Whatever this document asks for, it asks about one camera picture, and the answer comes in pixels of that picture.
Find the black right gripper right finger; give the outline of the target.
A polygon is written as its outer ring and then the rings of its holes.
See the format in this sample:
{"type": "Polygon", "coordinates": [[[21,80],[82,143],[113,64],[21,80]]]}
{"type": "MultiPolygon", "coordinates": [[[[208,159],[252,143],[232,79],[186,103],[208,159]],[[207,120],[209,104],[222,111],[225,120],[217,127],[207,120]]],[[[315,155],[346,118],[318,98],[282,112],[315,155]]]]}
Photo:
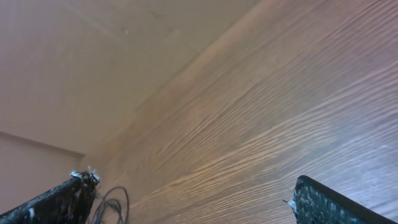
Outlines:
{"type": "Polygon", "coordinates": [[[397,224],[306,175],[292,193],[287,204],[297,224],[397,224]]]}

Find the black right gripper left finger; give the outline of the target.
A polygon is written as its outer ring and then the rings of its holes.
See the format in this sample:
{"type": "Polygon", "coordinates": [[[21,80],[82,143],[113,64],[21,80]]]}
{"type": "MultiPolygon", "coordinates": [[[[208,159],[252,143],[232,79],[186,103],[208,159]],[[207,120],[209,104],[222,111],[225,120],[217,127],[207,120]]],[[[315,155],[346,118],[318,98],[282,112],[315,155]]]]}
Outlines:
{"type": "Polygon", "coordinates": [[[70,175],[62,184],[1,214],[1,224],[86,223],[100,177],[90,167],[70,175]]]}

